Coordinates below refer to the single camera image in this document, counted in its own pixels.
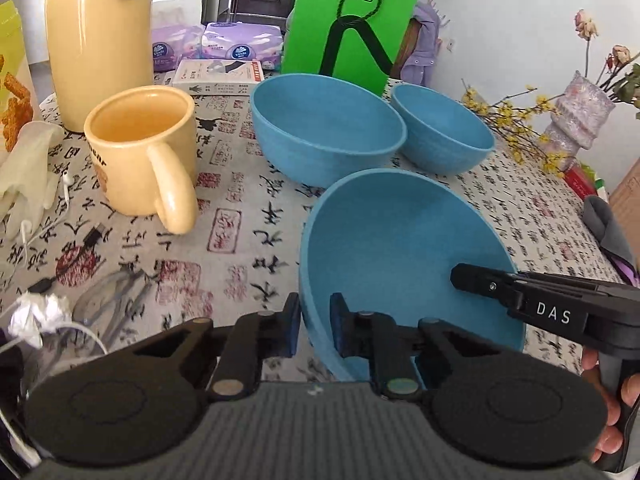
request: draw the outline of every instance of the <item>green box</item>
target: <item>green box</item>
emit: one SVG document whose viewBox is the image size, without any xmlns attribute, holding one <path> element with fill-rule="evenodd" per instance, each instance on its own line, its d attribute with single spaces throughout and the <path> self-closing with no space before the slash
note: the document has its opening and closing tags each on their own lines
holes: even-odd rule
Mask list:
<svg viewBox="0 0 640 480">
<path fill-rule="evenodd" d="M 338 24 L 336 21 L 340 0 L 296 0 L 287 36 L 282 72 L 333 75 L 381 95 L 385 89 L 388 70 L 398 54 L 416 1 L 382 0 L 375 15 L 368 18 L 366 22 L 359 20 L 357 23 L 358 20 L 344 18 L 344 16 L 362 18 L 376 8 L 378 0 L 345 0 L 340 14 L 343 19 Z M 368 34 L 369 43 L 372 43 L 374 48 L 376 44 L 382 48 L 383 53 L 378 57 L 386 57 L 385 62 L 374 60 L 361 36 L 355 28 L 350 28 L 349 24 L 354 25 L 365 35 Z M 339 29 L 346 28 L 346 30 L 339 47 L 337 42 L 333 42 L 338 51 L 337 57 L 334 56 L 335 67 L 331 71 L 332 56 L 329 52 L 331 46 L 327 49 L 327 56 L 325 56 L 325 47 L 332 26 L 336 37 L 339 36 Z"/>
</svg>

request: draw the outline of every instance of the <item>mug handle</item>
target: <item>mug handle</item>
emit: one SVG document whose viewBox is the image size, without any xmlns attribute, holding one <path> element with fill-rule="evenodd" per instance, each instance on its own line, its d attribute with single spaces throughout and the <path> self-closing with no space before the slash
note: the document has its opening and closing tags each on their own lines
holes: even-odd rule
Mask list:
<svg viewBox="0 0 640 480">
<path fill-rule="evenodd" d="M 158 181 L 160 196 L 156 198 L 155 206 L 162 225 L 176 235 L 191 231 L 198 217 L 198 201 L 191 177 L 165 142 L 150 145 L 146 156 Z"/>
</svg>

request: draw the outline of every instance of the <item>yellow mug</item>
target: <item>yellow mug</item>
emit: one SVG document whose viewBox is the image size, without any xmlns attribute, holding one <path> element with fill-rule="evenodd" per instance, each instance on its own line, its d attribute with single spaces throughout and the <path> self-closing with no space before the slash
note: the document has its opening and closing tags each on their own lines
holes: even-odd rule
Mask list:
<svg viewBox="0 0 640 480">
<path fill-rule="evenodd" d="M 174 234 L 195 225 L 196 119 L 193 99 L 167 86 L 114 95 L 89 113 L 84 134 L 100 188 L 119 213 L 158 213 Z"/>
</svg>

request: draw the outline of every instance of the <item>finger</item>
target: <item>finger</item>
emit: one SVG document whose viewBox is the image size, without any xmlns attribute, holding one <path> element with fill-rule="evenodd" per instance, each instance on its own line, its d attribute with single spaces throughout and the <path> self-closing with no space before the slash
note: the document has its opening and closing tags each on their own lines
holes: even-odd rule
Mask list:
<svg viewBox="0 0 640 480">
<path fill-rule="evenodd" d="M 627 406 L 633 406 L 640 396 L 640 374 L 626 378 L 620 388 L 620 396 Z"/>
<path fill-rule="evenodd" d="M 582 368 L 591 370 L 598 363 L 598 352 L 592 348 L 582 347 Z"/>
<path fill-rule="evenodd" d="M 596 444 L 596 449 L 599 449 L 603 453 L 612 454 L 622 447 L 622 433 L 614 426 L 607 426 L 600 439 Z"/>
<path fill-rule="evenodd" d="M 620 418 L 620 404 L 600 383 L 600 368 L 596 366 L 591 370 L 585 370 L 582 372 L 582 377 L 593 384 L 602 395 L 607 405 L 607 426 L 613 426 Z"/>
</svg>

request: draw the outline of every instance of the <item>red box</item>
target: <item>red box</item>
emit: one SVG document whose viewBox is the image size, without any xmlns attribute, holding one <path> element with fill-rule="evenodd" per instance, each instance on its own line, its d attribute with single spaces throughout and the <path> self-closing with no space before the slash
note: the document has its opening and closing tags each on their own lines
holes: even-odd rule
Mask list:
<svg viewBox="0 0 640 480">
<path fill-rule="evenodd" d="M 564 181 L 582 200 L 589 195 L 597 194 L 593 182 L 578 164 L 564 173 Z"/>
</svg>

